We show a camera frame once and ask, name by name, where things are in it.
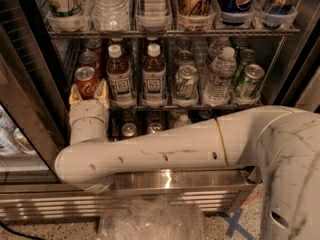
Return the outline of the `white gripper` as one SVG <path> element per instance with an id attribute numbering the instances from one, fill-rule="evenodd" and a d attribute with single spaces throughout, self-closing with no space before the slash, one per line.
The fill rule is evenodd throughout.
<path id="1" fill-rule="evenodd" d="M 70 144 L 85 141 L 105 141 L 110 107 L 109 88 L 107 81 L 102 79 L 94 93 L 96 100 L 82 101 L 78 86 L 73 84 L 69 96 L 69 112 L 71 127 Z"/>

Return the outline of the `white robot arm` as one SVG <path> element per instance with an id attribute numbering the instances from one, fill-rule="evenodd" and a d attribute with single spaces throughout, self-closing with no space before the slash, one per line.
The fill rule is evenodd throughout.
<path id="1" fill-rule="evenodd" d="M 319 114 L 262 106 L 111 142 L 105 81 L 90 99 L 73 87 L 69 103 L 71 141 L 54 164 L 62 181 L 98 194 L 117 173 L 252 165 L 264 184 L 261 240 L 319 240 Z"/>

